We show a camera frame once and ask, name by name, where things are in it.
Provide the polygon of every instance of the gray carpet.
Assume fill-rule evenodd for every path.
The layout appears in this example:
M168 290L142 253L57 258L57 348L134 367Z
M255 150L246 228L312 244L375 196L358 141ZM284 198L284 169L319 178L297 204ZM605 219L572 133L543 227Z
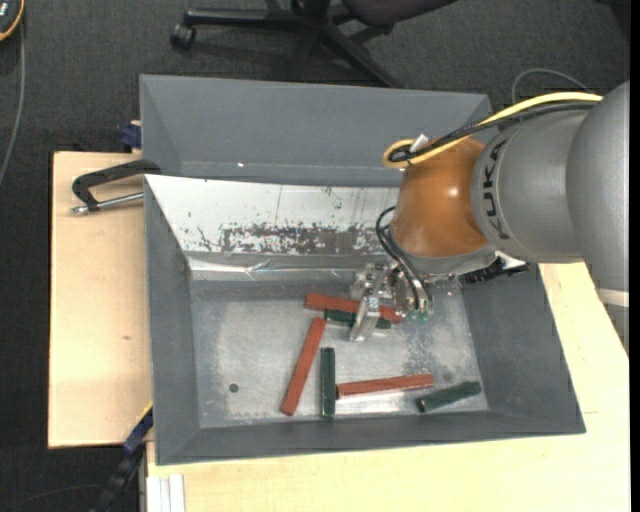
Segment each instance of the gray carpet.
M182 0L27 0L25 109L0 189L0 512L86 510L99 489L78 486L106 482L119 457L116 448L46 450L49 154L121 151L120 127L139 117L140 73L285 76L294 36L203 28L182 53L168 42L182 10ZM528 68L568 73L599 93L623 82L629 20L630 9L595 0L460 0L398 24L367 48L407 87L483 92L499 108ZM0 160L16 108L18 55L18 37L0 43ZM314 52L302 78L375 85L324 51ZM536 76L520 90L567 86ZM135 510L136 498L134 488L116 510Z

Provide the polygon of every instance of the chair wheel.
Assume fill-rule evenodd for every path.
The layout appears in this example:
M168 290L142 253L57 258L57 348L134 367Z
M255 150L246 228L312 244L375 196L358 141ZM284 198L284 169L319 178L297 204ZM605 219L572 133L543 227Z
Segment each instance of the chair wheel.
M193 46L195 38L196 29L194 27L188 27L187 25L178 23L171 34L171 44L176 48L188 50Z

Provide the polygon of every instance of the rust stain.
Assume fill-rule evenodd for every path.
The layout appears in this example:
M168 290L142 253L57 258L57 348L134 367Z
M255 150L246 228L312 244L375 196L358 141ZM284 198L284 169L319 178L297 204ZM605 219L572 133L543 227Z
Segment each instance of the rust stain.
M342 208L342 197L340 197L338 194L336 194L335 190L333 190L333 187L329 186L329 187L323 187L322 188L322 192L324 192L325 194L327 194L328 197L333 196L336 199L336 204L333 206L333 208L335 210L340 210Z
M220 226L216 244L223 252L261 254L319 254L367 256L380 253L375 230L354 224L347 229L335 226L264 223Z
M213 250L213 244L211 243L211 240L209 240L206 236L204 236L204 231L202 231L202 228L198 227L198 232L200 233L200 242L198 245L200 245L200 247L204 247L205 249L207 249L207 251L211 252Z

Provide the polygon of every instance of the red stick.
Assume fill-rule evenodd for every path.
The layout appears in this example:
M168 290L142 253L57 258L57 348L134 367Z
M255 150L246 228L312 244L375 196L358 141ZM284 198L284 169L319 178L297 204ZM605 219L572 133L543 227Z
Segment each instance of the red stick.
M304 307L315 311L337 309L345 313L357 313L360 303L355 300L340 299L319 293L309 293L304 299ZM396 314L391 306L380 306L380 316L394 324L400 323L402 318Z
M338 384L338 398L346 398L352 395L365 393L384 393L392 391L404 391L407 389L420 389L433 386L433 375L424 373L420 375L408 375L403 377L390 377L388 379L363 380L360 382L348 382Z
M300 402L302 396L302 390L307 382L307 377L311 371L311 365L318 352L318 346L320 345L320 338L324 332L324 326L327 325L326 320L322 318L314 318L309 327L307 333L307 339L304 341L302 352L298 358L296 369L293 372L293 377L289 382L289 388L287 394L284 397L280 412L287 416L293 416Z

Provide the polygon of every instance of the wooden table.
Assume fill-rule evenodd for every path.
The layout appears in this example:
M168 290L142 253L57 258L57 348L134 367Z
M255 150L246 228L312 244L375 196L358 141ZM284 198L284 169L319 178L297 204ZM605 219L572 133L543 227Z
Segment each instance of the wooden table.
M76 176L136 158L54 158L51 448L121 443L151 397L142 206L68 213ZM188 512L630 510L629 359L584 264L541 272L586 434L180 466L149 442L146 474L183 474Z

